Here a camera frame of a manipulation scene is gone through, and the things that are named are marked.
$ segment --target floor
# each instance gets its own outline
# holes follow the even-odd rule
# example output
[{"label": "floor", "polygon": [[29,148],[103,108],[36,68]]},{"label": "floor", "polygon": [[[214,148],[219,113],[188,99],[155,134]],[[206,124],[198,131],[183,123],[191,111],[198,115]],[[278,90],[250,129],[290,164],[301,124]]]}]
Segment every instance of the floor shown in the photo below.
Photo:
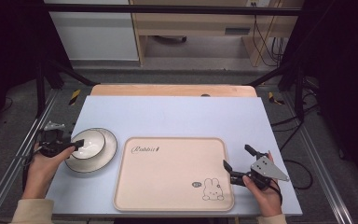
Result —
[{"label": "floor", "polygon": [[[265,55],[266,63],[273,64]],[[260,64],[252,67],[241,39],[237,37],[189,37],[185,43],[177,39],[152,37],[149,39],[145,64],[115,63],[115,66],[101,66],[99,63],[80,63],[76,71],[84,77],[102,83],[181,83],[181,84],[246,84],[274,69],[273,66]],[[64,107],[65,113],[55,110],[50,114],[54,120],[62,119],[68,129],[76,123],[82,101],[90,88],[79,84],[72,78],[63,75],[65,86],[60,92],[60,99],[55,107]],[[292,92],[279,92],[276,88],[278,77],[256,88],[262,98],[271,123],[291,118]],[[70,107],[69,101],[73,90],[81,89],[76,104]],[[275,101],[270,100],[270,93]],[[311,92],[304,92],[305,108],[317,104]],[[36,91],[33,81],[13,88],[7,93],[7,109],[0,114],[0,180],[16,150],[34,122]],[[283,147],[282,156],[287,160],[299,161],[306,166],[313,176],[313,185],[309,189],[301,189],[310,182],[308,173],[295,163],[287,162],[297,190],[297,198],[303,209],[303,216],[289,217],[289,223],[350,223],[337,220],[332,210],[332,202],[326,198],[330,194],[324,187],[323,174],[310,159],[309,151],[313,147],[321,157],[321,161],[331,177],[337,194],[351,214],[353,223],[358,223],[358,171],[350,161],[338,156],[337,144],[326,126],[323,115],[318,108],[307,113],[304,125],[285,145],[287,139],[297,126],[296,121],[273,128],[278,146]],[[0,223],[10,220],[16,202],[21,195],[21,178],[14,180],[12,189],[7,193],[0,209]],[[112,223],[112,218],[73,218],[55,217],[56,223]],[[241,217],[240,223],[255,223],[253,217]]]}]

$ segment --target wire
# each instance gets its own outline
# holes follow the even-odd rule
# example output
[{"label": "wire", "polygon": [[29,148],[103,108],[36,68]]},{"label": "wire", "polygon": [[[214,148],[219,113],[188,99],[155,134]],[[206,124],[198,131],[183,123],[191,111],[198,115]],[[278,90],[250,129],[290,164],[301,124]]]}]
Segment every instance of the wire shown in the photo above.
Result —
[{"label": "wire", "polygon": [[272,187],[271,185],[268,185],[268,187],[269,187],[270,189],[273,189],[275,192],[277,192],[277,194],[279,195],[279,200],[281,201],[281,205],[282,205],[282,203],[283,203],[283,196],[282,196],[282,194],[281,194],[281,188],[279,187],[278,183],[277,183],[275,180],[271,179],[271,181],[273,181],[273,182],[276,184],[277,189],[274,188],[274,187]]},{"label": "wire", "polygon": [[307,98],[307,97],[308,97],[308,96],[310,96],[310,95],[315,96],[315,93],[313,93],[313,92],[309,92],[309,93],[305,94],[305,95],[303,96],[302,100],[304,101],[304,100],[305,100],[305,98]]},{"label": "wire", "polygon": [[312,173],[310,172],[310,170],[305,165],[301,164],[298,161],[292,161],[292,160],[283,160],[283,161],[291,162],[291,163],[294,163],[294,164],[297,164],[297,165],[301,166],[302,168],[304,168],[304,170],[308,173],[308,175],[310,177],[310,182],[305,187],[293,186],[293,188],[295,188],[295,189],[310,189],[310,187],[312,187],[312,185],[313,185],[313,176],[312,176]]},{"label": "wire", "polygon": [[8,99],[10,101],[10,103],[6,108],[3,108],[0,113],[7,111],[13,105],[13,100],[10,97],[6,97],[6,99]]},{"label": "wire", "polygon": [[284,147],[287,145],[287,143],[289,143],[289,141],[293,138],[293,136],[295,136],[296,132],[300,129],[301,125],[304,123],[304,120],[300,122],[300,124],[298,124],[297,128],[295,129],[294,132],[292,132],[292,134],[290,134],[290,136],[287,138],[287,140],[283,143],[283,145],[279,148],[280,151],[282,151],[284,149]]},{"label": "wire", "polygon": [[256,16],[255,16],[255,23],[254,23],[254,29],[253,29],[252,40],[253,40],[253,42],[254,42],[255,48],[257,49],[258,55],[260,55],[261,61],[263,61],[263,63],[264,63],[266,66],[275,67],[275,65],[268,64],[268,63],[266,63],[266,61],[264,61],[263,55],[261,54],[260,49],[258,49],[257,44],[255,43],[255,27],[256,27],[256,26],[257,26],[257,20],[256,20]]},{"label": "wire", "polygon": [[283,47],[283,37],[279,38],[279,43],[277,44],[278,46],[278,53],[275,53],[274,49],[275,49],[275,41],[277,40],[277,37],[274,37],[272,39],[272,45],[271,45],[271,53],[272,53],[272,57],[273,59],[276,61],[277,66],[280,66],[281,61],[282,61],[282,47]]},{"label": "wire", "polygon": [[[275,16],[272,16],[271,22],[269,23],[269,27],[268,27],[267,33],[269,33],[269,31],[271,30],[272,23],[273,23],[274,19],[275,19]],[[263,47],[266,47],[266,50],[267,50],[267,53],[268,53],[269,57],[272,59],[273,62],[276,63],[276,65],[267,64],[267,63],[264,61],[263,55],[261,54],[261,51],[259,50],[259,48],[257,47],[257,44],[255,43],[255,29],[257,29],[257,32],[258,32],[258,34],[260,35],[260,38],[263,40],[263,46],[262,46],[262,48],[263,48]],[[256,16],[256,15],[255,15],[255,24],[254,24],[252,39],[253,39],[253,42],[254,42],[254,44],[255,44],[255,48],[257,49],[257,52],[258,52],[258,54],[260,55],[260,58],[261,58],[261,60],[263,61],[263,63],[264,63],[265,65],[271,66],[271,67],[277,67],[277,66],[279,66],[279,62],[271,55],[271,53],[269,52],[269,48],[268,48],[268,46],[267,46],[266,40],[265,40],[264,37],[261,35],[261,32],[260,32],[260,30],[259,30],[259,28],[258,28],[258,25],[257,25],[257,16]]]},{"label": "wire", "polygon": [[[315,107],[318,106],[318,105],[319,105],[319,104],[315,104],[315,105],[313,105],[313,106],[311,106],[311,107],[309,107],[309,108],[304,109],[304,113],[310,112],[313,108],[315,108]],[[271,125],[271,127],[275,127],[275,126],[278,126],[278,125],[282,125],[282,124],[288,123],[288,122],[290,122],[290,121],[292,121],[292,120],[294,120],[294,119],[297,119],[297,118],[298,118],[298,116],[294,116],[294,117],[291,117],[290,119],[284,119],[284,120],[279,121],[279,122],[276,122],[276,123],[271,123],[270,125]]]},{"label": "wire", "polygon": [[28,152],[28,156],[26,157],[23,167],[22,167],[22,191],[25,191],[25,186],[27,185],[27,179],[28,179],[28,170],[30,168],[30,164],[32,160],[34,159],[34,154],[38,150],[34,150],[34,146],[36,145],[38,136],[42,133],[42,129],[38,130],[36,132],[36,135],[34,136],[34,143],[31,145],[31,150]]},{"label": "wire", "polygon": [[297,126],[293,127],[293,128],[289,128],[289,129],[283,129],[283,130],[272,130],[273,132],[275,133],[284,133],[284,132],[289,132],[289,131],[292,131],[293,129],[297,128]]}]

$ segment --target desk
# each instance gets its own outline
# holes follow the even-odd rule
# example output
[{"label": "desk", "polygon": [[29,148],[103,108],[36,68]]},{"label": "desk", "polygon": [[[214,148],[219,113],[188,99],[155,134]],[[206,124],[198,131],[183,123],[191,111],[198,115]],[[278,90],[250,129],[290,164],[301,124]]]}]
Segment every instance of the desk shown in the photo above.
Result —
[{"label": "desk", "polygon": [[[191,97],[176,96],[181,91],[214,95],[216,90],[248,92],[254,97]],[[121,96],[107,96],[127,89]],[[140,89],[147,96],[128,96]],[[88,128],[110,130],[117,138],[117,154],[101,170],[88,174],[71,171],[64,163],[48,192],[55,201],[54,214],[88,217],[245,217],[259,214],[255,198],[245,188],[233,186],[235,204],[227,212],[120,212],[113,206],[122,148],[133,136],[214,136],[227,147],[228,162],[236,170],[249,170],[255,161],[244,144],[260,151],[270,150],[275,163],[286,174],[281,154],[261,100],[249,87],[232,86],[169,86],[169,85],[111,85],[97,86],[83,105],[74,133]],[[288,216],[302,215],[296,194],[290,182],[280,182],[283,195],[282,210]]]},{"label": "desk", "polygon": [[[130,0],[132,5],[171,5],[171,6],[214,6],[249,7],[250,0]],[[303,0],[269,0],[268,7],[302,7]],[[296,24],[296,17],[257,16],[259,31],[253,31],[253,15],[200,15],[200,14],[132,14],[135,39],[140,64],[144,64],[147,37],[150,35],[203,35],[203,36],[241,36],[249,54],[252,66],[261,63],[266,50],[264,40],[270,37],[290,37]]]}]

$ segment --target metal frame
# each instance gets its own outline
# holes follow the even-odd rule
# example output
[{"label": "metal frame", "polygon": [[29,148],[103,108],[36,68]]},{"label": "metal frame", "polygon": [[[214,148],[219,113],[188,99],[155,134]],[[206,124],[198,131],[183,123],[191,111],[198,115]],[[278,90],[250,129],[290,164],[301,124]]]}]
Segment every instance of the metal frame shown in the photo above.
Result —
[{"label": "metal frame", "polygon": [[0,182],[0,206],[2,205],[4,199],[6,198],[10,190],[10,187],[12,186],[13,182],[15,181],[21,170],[24,157],[28,155],[30,148],[32,148],[32,143],[37,133],[37,130],[41,129],[43,124],[46,122],[46,119],[48,118],[48,114],[51,111],[51,108],[53,107],[54,101],[58,93],[59,90],[50,91],[48,99],[46,100],[46,109],[43,111],[40,117],[34,121],[34,124],[32,125],[30,131],[25,136],[25,139],[22,142],[16,154],[16,157],[13,159],[13,161],[7,168],[6,173],[2,177],[2,180]]},{"label": "metal frame", "polygon": [[[286,103],[288,103],[288,107],[293,116],[296,115],[296,111],[294,108],[294,101],[289,93],[285,92],[283,95],[283,99]],[[328,202],[330,203],[331,208],[333,209],[334,215],[339,224],[347,224],[353,223],[351,215],[342,200],[337,187],[333,181],[333,178],[328,173],[326,167],[324,166],[324,162],[322,161],[319,153],[316,149],[316,146],[313,144],[312,139],[307,131],[306,125],[302,125],[300,128],[301,137],[304,140],[306,145],[305,149],[307,151],[308,157],[310,158],[310,162],[312,163],[313,168],[316,171],[316,175],[321,182],[321,186],[324,189],[324,194]]]},{"label": "metal frame", "polygon": [[[116,13],[180,13],[180,14],[220,14],[220,15],[270,15],[270,16],[302,16],[302,15],[311,15],[317,14],[318,11],[311,10],[302,10],[301,8],[258,8],[258,7],[194,7],[194,6],[134,6],[134,5],[79,5],[79,4],[23,4],[20,7],[22,9],[31,9],[31,10],[46,10],[46,11],[60,11],[60,12],[116,12]],[[39,130],[42,125],[45,123],[46,118],[53,106],[54,100],[58,95],[58,90],[52,90],[50,92],[49,98],[46,103],[44,101],[44,89],[41,89],[43,86],[43,77],[44,77],[44,68],[43,65],[46,63],[51,63],[56,68],[61,70],[59,64],[50,62],[40,62],[37,66],[36,77],[38,81],[38,114],[37,119],[34,122],[31,130],[26,135],[21,147],[18,150],[16,158],[13,159],[12,163],[7,169],[4,177],[0,182],[0,206],[3,200],[6,198],[8,191],[10,190],[11,185],[13,184],[16,176],[18,175],[21,169],[22,157],[27,154],[27,151],[32,146],[32,140],[36,135],[37,130]],[[298,65],[298,61],[294,62],[294,67]],[[281,73],[281,71],[293,69],[292,64],[283,64],[282,67],[276,71],[272,71],[265,77],[262,77],[254,82],[251,86],[257,86],[264,82],[265,80],[275,77]],[[76,79],[81,79],[83,83],[88,82],[87,80],[82,79],[73,71],[66,71],[72,77]],[[305,128],[301,129],[302,137],[306,140],[306,145],[309,153],[309,157],[312,161],[312,164],[317,171],[317,176],[320,178],[324,192],[328,201],[330,202],[331,207],[336,215],[336,218],[339,223],[352,223],[351,216],[342,201],[335,184],[326,171],[324,164],[319,157],[317,151],[315,150],[314,145],[308,135],[308,132]]]}]

